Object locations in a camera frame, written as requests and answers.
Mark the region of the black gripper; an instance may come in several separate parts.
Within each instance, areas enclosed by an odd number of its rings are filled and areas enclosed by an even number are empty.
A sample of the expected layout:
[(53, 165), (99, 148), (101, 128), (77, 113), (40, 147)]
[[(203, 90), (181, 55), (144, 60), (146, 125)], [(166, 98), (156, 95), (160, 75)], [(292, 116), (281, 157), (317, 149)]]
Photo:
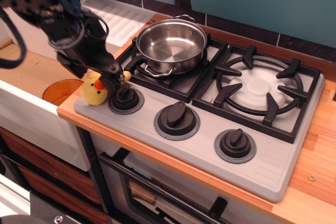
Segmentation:
[(106, 49), (109, 28), (98, 16), (86, 16), (77, 21), (77, 32), (60, 40), (49, 39), (57, 51), (58, 62), (78, 78), (88, 69), (101, 74), (99, 78), (113, 97), (125, 82), (125, 75), (113, 55)]

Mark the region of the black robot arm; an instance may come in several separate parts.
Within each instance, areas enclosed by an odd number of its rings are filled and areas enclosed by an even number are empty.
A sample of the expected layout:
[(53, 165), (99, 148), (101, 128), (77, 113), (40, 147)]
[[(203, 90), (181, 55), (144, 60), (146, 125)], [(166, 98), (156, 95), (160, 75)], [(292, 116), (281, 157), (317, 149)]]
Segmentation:
[(57, 53), (60, 64), (81, 78), (88, 69), (101, 74), (100, 82), (110, 95), (125, 82), (125, 75), (106, 49), (109, 33), (103, 18), (84, 8), (81, 0), (1, 0), (1, 20), (16, 38), (20, 56), (1, 59), (1, 68), (14, 69), (25, 59), (26, 46), (4, 9), (11, 8), (21, 19), (40, 28)]

